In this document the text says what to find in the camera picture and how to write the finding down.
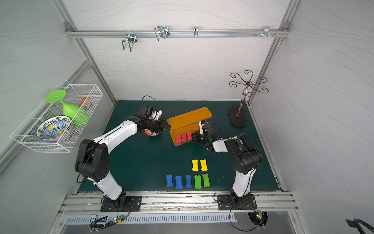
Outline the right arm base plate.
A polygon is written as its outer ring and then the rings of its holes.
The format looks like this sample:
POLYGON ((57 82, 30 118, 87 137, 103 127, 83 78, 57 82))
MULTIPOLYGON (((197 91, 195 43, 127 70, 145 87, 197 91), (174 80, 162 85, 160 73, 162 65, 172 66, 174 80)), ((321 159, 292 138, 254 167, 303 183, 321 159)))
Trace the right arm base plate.
POLYGON ((235 194, 215 194, 214 200, 219 210, 257 210, 257 202, 253 194, 237 197, 235 194))

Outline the red eraser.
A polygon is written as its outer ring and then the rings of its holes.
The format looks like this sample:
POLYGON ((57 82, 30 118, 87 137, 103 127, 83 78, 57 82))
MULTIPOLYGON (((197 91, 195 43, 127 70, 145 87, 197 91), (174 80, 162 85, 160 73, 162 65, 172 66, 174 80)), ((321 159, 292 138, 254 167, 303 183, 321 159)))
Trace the red eraser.
POLYGON ((175 136, 175 144, 180 145, 182 143, 182 136, 181 135, 176 135, 175 136))
POLYGON ((187 131, 187 140, 188 140, 188 141, 193 140, 193 137, 192 137, 192 131, 187 131))
POLYGON ((182 133, 182 135, 181 135, 181 142, 182 143, 187 142, 187 133, 182 133))

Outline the blue eraser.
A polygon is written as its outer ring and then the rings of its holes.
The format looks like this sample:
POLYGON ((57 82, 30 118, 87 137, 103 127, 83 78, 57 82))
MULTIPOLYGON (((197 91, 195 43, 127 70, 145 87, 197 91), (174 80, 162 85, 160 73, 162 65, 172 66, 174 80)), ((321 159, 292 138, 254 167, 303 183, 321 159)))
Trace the blue eraser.
POLYGON ((173 187, 173 176, 172 176, 172 174, 167 174, 165 176, 165 178, 166 178, 166 187, 167 188, 173 187))
POLYGON ((185 180, 186 180, 186 189, 191 189, 192 188, 192 175, 185 175, 185 180))
POLYGON ((177 190, 183 189, 182 176, 181 175, 176 176, 175 181, 176 181, 176 189, 177 190))

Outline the green eraser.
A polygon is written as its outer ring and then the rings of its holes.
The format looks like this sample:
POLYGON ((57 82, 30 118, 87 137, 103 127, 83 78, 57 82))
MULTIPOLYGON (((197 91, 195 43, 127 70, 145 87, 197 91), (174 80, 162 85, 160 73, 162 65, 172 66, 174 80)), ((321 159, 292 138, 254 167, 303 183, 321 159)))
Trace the green eraser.
POLYGON ((202 174, 202 177, 203 177, 204 187, 205 188, 210 187, 209 174, 208 173, 202 174))
POLYGON ((202 177, 200 175, 194 176, 194 188, 202 189, 202 177))

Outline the yellow eraser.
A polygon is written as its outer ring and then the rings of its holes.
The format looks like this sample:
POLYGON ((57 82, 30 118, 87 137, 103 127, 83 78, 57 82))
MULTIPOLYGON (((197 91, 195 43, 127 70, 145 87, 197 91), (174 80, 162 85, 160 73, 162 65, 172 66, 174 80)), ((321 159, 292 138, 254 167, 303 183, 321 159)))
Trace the yellow eraser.
POLYGON ((201 164, 201 171, 203 172, 208 171, 206 160, 200 160, 200 164, 201 164))
POLYGON ((198 160, 192 160, 192 171, 194 172, 199 171, 198 160))

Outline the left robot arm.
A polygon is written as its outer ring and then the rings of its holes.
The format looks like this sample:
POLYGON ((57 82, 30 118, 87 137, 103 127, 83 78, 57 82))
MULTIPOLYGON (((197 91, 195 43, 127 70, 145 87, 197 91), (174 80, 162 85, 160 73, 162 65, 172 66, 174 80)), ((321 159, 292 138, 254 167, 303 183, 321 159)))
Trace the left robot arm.
POLYGON ((83 140, 79 146, 75 171, 92 182, 103 193, 107 202, 123 209, 126 204, 126 191, 111 174, 111 151, 140 130, 158 134, 169 128, 170 125, 163 119, 130 116, 106 134, 93 140, 83 140))

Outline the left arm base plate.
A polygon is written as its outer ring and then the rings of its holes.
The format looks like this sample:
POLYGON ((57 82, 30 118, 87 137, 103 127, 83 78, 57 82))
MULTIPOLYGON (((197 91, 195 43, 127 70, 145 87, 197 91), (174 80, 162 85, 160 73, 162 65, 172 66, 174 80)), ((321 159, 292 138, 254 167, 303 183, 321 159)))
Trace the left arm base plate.
POLYGON ((142 198, 142 196, 121 196, 117 200, 111 200, 107 197, 103 197, 100 211, 124 212, 130 210, 130 212, 139 212, 142 198))

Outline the orange two-tier shelf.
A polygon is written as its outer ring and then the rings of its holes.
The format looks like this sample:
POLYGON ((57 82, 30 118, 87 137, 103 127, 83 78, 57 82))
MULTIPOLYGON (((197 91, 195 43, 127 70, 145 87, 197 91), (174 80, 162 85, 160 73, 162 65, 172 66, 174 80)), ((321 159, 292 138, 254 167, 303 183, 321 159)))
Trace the orange two-tier shelf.
POLYGON ((191 142, 188 141, 181 143, 180 145, 175 144, 175 136, 182 135, 182 133, 187 133, 187 131, 192 131, 192 133, 199 132, 199 122, 206 121, 212 117, 212 113, 207 107, 202 107, 200 109, 187 112, 185 114, 169 118, 167 123, 170 125, 170 136, 172 138, 173 144, 175 146, 180 146, 182 144, 191 142))

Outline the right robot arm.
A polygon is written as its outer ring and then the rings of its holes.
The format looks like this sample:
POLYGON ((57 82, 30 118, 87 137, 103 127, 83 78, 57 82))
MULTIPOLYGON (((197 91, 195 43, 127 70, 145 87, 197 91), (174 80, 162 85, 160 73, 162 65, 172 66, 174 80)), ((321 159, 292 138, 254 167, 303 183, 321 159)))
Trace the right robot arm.
POLYGON ((235 181, 230 190, 233 204, 241 204, 249 200, 250 186, 257 167, 262 163, 262 155, 246 134, 225 139, 205 136, 199 132, 192 134, 192 141, 203 144, 208 151, 228 153, 235 167, 235 181))

